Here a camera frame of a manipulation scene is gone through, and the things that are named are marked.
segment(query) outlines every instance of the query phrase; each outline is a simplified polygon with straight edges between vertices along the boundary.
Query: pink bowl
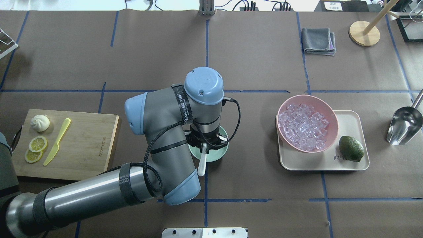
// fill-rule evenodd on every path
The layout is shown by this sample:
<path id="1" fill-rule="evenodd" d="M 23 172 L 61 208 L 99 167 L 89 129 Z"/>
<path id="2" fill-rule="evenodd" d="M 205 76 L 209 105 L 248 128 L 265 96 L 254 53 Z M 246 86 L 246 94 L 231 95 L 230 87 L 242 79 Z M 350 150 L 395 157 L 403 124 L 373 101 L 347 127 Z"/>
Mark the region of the pink bowl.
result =
<path id="1" fill-rule="evenodd" d="M 287 139 L 285 139 L 285 136 L 283 135 L 282 131 L 280 130 L 278 126 L 278 121 L 276 121 L 277 133 L 279 134 L 279 137 L 282 139 L 282 141 L 285 144 L 288 144 L 289 146 L 303 153 L 318 153 L 318 152 L 325 151 L 329 147 L 331 147 L 338 136 L 338 130 L 339 130 L 338 119 L 335 115 L 335 112 L 332 110 L 332 108 L 323 100 L 317 97 L 310 96 L 310 95 L 297 95 L 297 96 L 288 98 L 285 102 L 282 103 L 279 110 L 277 111 L 276 120 L 279 120 L 278 115 L 280 113 L 286 111 L 286 106 L 292 103 L 296 105 L 300 105 L 301 103 L 306 105 L 312 105 L 314 107 L 315 112 L 319 112 L 324 115 L 325 119 L 329 122 L 328 126 L 325 128 L 327 130 L 327 134 L 324 137 L 326 139 L 326 142 L 325 142 L 326 147 L 322 149 L 314 149 L 312 151 L 305 151 L 305 150 L 296 148 L 294 145 L 288 142 Z"/>

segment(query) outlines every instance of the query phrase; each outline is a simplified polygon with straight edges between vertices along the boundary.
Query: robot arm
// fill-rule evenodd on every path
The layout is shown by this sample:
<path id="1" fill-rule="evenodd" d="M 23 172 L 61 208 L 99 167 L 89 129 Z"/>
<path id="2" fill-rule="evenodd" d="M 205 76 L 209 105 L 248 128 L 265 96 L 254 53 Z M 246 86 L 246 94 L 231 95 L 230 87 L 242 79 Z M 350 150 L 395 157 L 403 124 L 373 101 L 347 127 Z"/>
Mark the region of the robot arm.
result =
<path id="1" fill-rule="evenodd" d="M 9 236 L 30 237 L 158 196 L 169 205 L 194 198 L 200 183 L 188 143 L 200 149 L 207 144 L 207 150 L 226 146 L 218 133 L 223 98 L 219 73 L 200 67 L 188 73 L 184 85 L 128 99 L 129 126 L 136 135 L 145 134 L 149 144 L 143 163 L 9 199 L 0 213 Z M 191 124 L 190 133 L 184 132 L 185 124 Z"/>

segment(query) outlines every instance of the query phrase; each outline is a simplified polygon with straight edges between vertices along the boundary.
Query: bowl of ice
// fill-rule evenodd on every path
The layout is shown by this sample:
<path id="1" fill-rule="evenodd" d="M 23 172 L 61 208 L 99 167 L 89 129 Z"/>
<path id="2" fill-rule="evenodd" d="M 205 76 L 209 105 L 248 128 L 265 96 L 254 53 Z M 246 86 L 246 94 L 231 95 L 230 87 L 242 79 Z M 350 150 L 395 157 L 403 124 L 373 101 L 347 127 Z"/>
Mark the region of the bowl of ice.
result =
<path id="1" fill-rule="evenodd" d="M 333 145 L 338 136 L 338 119 L 323 100 L 310 95 L 288 98 L 276 115 L 279 137 L 303 153 L 318 153 Z"/>

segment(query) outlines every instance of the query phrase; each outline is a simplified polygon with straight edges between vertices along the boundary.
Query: lime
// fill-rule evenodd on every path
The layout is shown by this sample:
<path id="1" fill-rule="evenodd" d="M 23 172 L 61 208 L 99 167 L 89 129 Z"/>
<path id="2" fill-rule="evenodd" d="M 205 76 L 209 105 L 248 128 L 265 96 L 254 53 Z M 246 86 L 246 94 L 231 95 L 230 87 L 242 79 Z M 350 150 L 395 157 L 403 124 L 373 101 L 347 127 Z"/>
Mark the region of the lime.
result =
<path id="1" fill-rule="evenodd" d="M 25 153 L 25 161 L 28 163 L 34 163 L 40 160 L 41 156 L 43 156 L 43 152 L 32 152 L 29 149 Z"/>
<path id="2" fill-rule="evenodd" d="M 29 143 L 29 150 L 32 152 L 43 151 L 47 147 L 47 139 L 44 136 L 37 136 Z"/>
<path id="3" fill-rule="evenodd" d="M 339 151 L 349 161 L 360 162 L 364 156 L 363 145 L 351 136 L 342 136 L 339 139 Z"/>

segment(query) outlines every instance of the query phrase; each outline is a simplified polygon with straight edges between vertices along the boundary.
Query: white label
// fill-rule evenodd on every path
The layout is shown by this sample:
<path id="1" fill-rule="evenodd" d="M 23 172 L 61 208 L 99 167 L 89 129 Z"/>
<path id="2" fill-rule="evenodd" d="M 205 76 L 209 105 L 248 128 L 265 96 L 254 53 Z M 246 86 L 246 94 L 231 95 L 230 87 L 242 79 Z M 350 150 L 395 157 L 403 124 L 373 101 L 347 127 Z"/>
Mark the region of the white label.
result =
<path id="1" fill-rule="evenodd" d="M 324 2 L 324 8 L 326 8 L 326 10 L 331 10 L 331 11 L 342 11 L 341 3 Z"/>

